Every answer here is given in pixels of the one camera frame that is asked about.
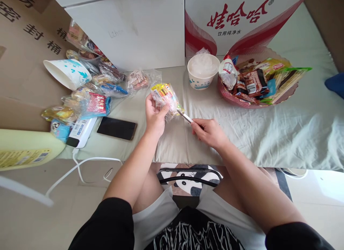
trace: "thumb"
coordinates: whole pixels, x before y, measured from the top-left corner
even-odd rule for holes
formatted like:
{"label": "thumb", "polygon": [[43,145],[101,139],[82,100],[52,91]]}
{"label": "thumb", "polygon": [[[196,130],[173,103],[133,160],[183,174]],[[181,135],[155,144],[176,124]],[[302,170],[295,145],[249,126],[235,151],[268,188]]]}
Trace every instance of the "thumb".
{"label": "thumb", "polygon": [[159,115],[161,116],[166,116],[166,114],[168,113],[169,111],[169,103],[166,103],[162,109],[160,109],[160,112],[159,112]]}
{"label": "thumb", "polygon": [[191,127],[198,137],[204,137],[206,135],[206,132],[196,122],[192,122]]}

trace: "white shorts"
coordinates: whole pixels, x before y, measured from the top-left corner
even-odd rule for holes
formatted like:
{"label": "white shorts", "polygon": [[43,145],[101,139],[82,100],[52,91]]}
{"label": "white shorts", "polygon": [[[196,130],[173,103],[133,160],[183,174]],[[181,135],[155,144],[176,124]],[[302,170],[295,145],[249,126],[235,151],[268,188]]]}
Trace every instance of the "white shorts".
{"label": "white shorts", "polygon": [[[172,187],[167,186],[161,196],[148,208],[133,215],[135,245],[134,250],[143,250],[178,215],[179,208],[172,199]],[[265,234],[248,215],[224,201],[213,192],[213,188],[203,185],[197,210],[213,221],[231,229],[246,250],[266,250]]]}

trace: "basket of snacks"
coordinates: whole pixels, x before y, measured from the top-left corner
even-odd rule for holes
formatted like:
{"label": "basket of snacks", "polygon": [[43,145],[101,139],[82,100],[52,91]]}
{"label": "basket of snacks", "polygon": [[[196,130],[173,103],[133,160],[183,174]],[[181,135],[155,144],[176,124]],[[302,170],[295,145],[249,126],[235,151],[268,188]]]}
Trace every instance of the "basket of snacks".
{"label": "basket of snacks", "polygon": [[312,68],[294,68],[267,47],[227,53],[219,67],[218,89],[232,105],[261,109],[292,96],[299,80]]}

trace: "overturned paper cup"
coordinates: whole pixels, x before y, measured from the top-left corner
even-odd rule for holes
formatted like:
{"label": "overturned paper cup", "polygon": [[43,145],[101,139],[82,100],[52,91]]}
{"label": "overturned paper cup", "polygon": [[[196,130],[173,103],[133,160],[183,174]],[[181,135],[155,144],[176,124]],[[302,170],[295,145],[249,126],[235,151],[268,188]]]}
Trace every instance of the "overturned paper cup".
{"label": "overturned paper cup", "polygon": [[75,59],[44,60],[43,64],[56,80],[73,91],[92,79],[89,71]]}
{"label": "overturned paper cup", "polygon": [[[206,71],[207,68],[205,67],[207,66],[211,67],[212,71]],[[187,64],[191,87],[199,91],[207,89],[218,73],[219,66],[220,61],[211,54],[204,53],[193,56]]]}

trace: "hand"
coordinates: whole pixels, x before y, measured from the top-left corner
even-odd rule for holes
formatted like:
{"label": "hand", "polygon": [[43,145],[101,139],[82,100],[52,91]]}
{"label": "hand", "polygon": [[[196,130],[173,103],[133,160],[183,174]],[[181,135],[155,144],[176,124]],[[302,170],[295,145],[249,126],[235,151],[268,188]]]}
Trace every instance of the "hand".
{"label": "hand", "polygon": [[215,119],[193,119],[191,123],[192,134],[216,151],[230,144],[228,137]]}
{"label": "hand", "polygon": [[150,93],[146,98],[146,133],[160,138],[165,130],[165,116],[168,111],[169,104],[164,105],[162,109],[156,107],[155,100]]}

